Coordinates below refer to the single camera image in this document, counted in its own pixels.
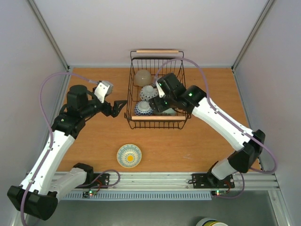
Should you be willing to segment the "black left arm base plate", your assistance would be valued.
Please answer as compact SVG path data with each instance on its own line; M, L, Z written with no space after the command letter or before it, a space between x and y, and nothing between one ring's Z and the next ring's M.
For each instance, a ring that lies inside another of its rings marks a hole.
M90 188L107 188L107 185L110 182L110 174L104 173L101 176L99 176L99 173L94 173L92 177L92 183L85 182L83 185L79 185L75 187L75 189L90 189Z

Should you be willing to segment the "black wire dish rack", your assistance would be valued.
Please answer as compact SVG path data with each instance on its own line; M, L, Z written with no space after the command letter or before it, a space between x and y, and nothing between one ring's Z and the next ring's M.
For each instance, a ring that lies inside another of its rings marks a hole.
M127 106L124 114L131 129L182 129L191 117L160 98L156 79L173 73L183 85L184 52L179 50L134 50L130 52Z

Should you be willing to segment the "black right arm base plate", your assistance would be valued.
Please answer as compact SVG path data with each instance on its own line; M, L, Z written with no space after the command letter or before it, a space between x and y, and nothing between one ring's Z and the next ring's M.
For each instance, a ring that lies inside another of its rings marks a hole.
M233 175L219 180L207 173L193 173L188 183L193 185L195 189L226 189L235 188Z

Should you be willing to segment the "yellow blue pattern bowl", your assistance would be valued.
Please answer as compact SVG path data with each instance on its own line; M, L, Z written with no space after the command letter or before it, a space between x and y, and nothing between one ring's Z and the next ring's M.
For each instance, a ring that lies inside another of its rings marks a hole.
M134 144L125 144L117 152L117 162L127 169L136 167L141 159L141 149Z

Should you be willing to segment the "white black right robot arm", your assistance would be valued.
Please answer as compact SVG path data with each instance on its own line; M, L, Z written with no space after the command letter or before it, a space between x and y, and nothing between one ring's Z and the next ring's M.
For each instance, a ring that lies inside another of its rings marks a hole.
M157 79L158 96L150 99L150 106L157 112L178 108L201 119L217 131L234 149L226 159L216 162L206 173L210 188L219 186L224 179L236 172L247 173L259 155L265 134L241 125L220 109L207 93L198 86L186 88L173 73Z

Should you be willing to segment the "red zigzag pattern bowl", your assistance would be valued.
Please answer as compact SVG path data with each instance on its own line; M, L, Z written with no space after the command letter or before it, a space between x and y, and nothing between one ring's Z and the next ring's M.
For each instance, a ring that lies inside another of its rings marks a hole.
M148 101L140 101L135 105L134 113L137 116L150 116L153 114L153 109Z

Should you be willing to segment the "beige leaf pattern bowl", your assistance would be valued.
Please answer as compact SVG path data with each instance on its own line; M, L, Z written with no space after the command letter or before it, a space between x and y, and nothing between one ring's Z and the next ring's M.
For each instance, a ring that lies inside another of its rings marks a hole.
M150 85L152 80L151 73L147 70L139 70L134 75L134 85L144 87L146 85Z

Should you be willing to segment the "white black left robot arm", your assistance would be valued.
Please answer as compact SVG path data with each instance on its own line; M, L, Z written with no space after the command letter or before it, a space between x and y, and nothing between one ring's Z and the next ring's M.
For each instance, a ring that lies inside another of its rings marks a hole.
M91 187L97 180L92 166L77 163L70 172L52 182L61 160L75 142L86 122L98 113L117 117L126 100L110 104L105 98L113 85L106 81L89 91L84 85L71 86L64 104L50 128L49 139L26 178L18 186L11 186L7 196L22 215L28 214L48 220L59 201L75 188Z

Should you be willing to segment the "mint green bowl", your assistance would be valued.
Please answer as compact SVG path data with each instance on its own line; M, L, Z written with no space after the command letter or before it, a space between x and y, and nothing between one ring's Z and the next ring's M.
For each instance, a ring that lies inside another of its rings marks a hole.
M153 111L153 113L157 116L176 116L177 114L177 112L172 108L166 109L163 112Z

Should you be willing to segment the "red diamond pattern bowl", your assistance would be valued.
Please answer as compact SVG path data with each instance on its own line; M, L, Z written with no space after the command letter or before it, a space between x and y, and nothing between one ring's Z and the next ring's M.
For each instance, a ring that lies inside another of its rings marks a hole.
M158 90L152 85L146 85L141 89L139 96L142 101L149 101L158 96Z

